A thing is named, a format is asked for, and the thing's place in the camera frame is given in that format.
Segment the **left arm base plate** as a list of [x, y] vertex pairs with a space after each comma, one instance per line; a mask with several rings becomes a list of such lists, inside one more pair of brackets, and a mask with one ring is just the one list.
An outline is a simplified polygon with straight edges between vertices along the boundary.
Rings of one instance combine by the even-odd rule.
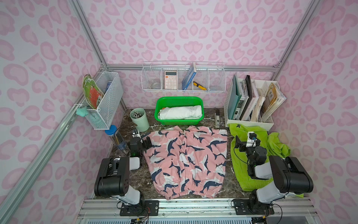
[[122, 217], [141, 217], [141, 216], [158, 216], [159, 200], [145, 200], [137, 205], [125, 205], [124, 203], [117, 204]]

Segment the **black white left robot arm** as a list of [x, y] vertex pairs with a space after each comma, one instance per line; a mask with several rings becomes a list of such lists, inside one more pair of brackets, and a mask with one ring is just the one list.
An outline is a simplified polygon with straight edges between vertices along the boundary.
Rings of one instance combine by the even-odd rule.
[[130, 185], [130, 172], [140, 168], [140, 156], [104, 158], [94, 185], [97, 197], [114, 198], [128, 206], [145, 204], [141, 192]]

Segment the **pink shark print shorts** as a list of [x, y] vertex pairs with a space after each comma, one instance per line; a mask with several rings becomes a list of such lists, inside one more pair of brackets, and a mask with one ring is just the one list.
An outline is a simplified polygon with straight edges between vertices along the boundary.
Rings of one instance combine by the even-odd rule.
[[227, 130], [178, 126], [147, 135], [144, 157], [156, 191], [167, 200], [186, 195], [214, 198], [227, 166]]

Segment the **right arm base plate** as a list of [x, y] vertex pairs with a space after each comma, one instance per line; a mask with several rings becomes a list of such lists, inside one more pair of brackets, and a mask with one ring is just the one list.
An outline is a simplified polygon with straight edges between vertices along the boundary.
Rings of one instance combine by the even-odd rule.
[[231, 206], [235, 209], [236, 215], [274, 215], [271, 204], [252, 201], [250, 199], [235, 198], [231, 201]]

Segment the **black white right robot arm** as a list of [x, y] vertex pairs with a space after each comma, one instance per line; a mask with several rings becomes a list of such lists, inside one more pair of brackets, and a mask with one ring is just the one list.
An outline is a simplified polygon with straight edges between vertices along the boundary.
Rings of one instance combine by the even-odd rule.
[[290, 193], [300, 195], [313, 191], [313, 180], [296, 157], [267, 156], [267, 149], [260, 143], [254, 132], [249, 132], [246, 142], [235, 137], [234, 149], [247, 156], [245, 164], [248, 176], [256, 180], [273, 179], [265, 187], [252, 191], [249, 199], [243, 201], [250, 210], [258, 212], [259, 209], [268, 209], [274, 201]]

